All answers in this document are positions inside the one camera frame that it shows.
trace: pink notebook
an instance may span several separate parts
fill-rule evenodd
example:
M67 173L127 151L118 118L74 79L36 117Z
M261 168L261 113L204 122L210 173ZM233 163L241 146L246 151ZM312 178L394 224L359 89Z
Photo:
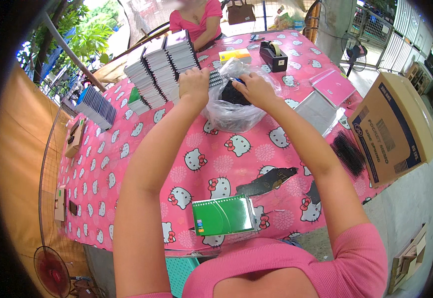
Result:
M339 71L327 70L310 79L312 86L320 92L333 106L339 107L349 98L356 88Z

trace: small box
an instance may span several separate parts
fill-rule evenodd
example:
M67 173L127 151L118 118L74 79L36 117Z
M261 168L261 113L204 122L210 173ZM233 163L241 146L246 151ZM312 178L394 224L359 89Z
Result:
M433 159L433 119L405 77L380 73L348 121L373 186Z
M56 188L56 194L54 195L54 219L64 221L65 220L65 202L66 202L66 186L60 186Z
M82 133L84 132L84 123L86 122L86 118L83 118L77 121L72 128L70 129L70 133L68 138L66 139L66 151L65 156L67 158L71 158L78 152L81 147Z
M222 65L225 65L231 58L238 58L241 62L246 64L251 64L251 55L247 48L231 50L231 51L222 51L218 53L220 55L220 62Z
M198 236L226 235L254 231L253 202L246 195L192 202Z

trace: plastic chair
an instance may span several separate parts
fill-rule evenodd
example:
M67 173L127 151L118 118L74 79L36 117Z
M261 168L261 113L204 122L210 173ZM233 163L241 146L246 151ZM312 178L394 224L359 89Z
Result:
M188 276L200 263L196 258L166 258L165 262L172 295L182 298Z

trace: tape dispenser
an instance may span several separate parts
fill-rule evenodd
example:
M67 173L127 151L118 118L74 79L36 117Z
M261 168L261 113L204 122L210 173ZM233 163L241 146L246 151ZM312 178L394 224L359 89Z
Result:
M273 73L286 71L287 55L274 42L261 41L259 55L269 65Z

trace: pink tablecloth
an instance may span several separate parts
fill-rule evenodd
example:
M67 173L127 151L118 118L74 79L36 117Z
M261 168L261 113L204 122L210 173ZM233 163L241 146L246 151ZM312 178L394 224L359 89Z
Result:
M337 69L327 56L298 32L283 31L260 36L274 40L289 56L287 71L271 75L280 82L283 96L291 106L313 91L309 78L329 68ZM218 52L243 47L251 49L254 44L259 44L250 44L249 39L250 35L244 34L219 40L211 49L198 54L198 60L202 67L219 67ZM253 65L269 71L259 51L250 53ZM59 172L58 184L66 185L67 198L79 205L77 216L67 212L64 233L71 239L107 250L112 250L114 215L130 158L143 137L173 107L173 103L167 103L137 116L126 105L132 87L133 84L125 79L104 92L103 95L118 110L113 127L104 132L88 121L81 149L74 158L61 159ZM350 116L361 101L358 92L351 96L343 105L347 108L345 115ZM345 120L343 118L326 137L328 143L332 143L339 131L350 133ZM282 128L268 115L249 132L238 135L214 130L202 116L195 120L160 192L167 255L214 254L220 246L238 240L259 236L284 238L326 224L320 203L313 204L306 195L313 177L301 164L292 145L285 139L277 141L278 136L283 135ZM278 189L253 197L257 232L196 236L190 201L233 195L236 186L251 182L272 167L292 166L299 168L295 176ZM373 198L383 189L370 187L367 171L353 183L361 202ZM135 210L135 216L143 212L145 210Z

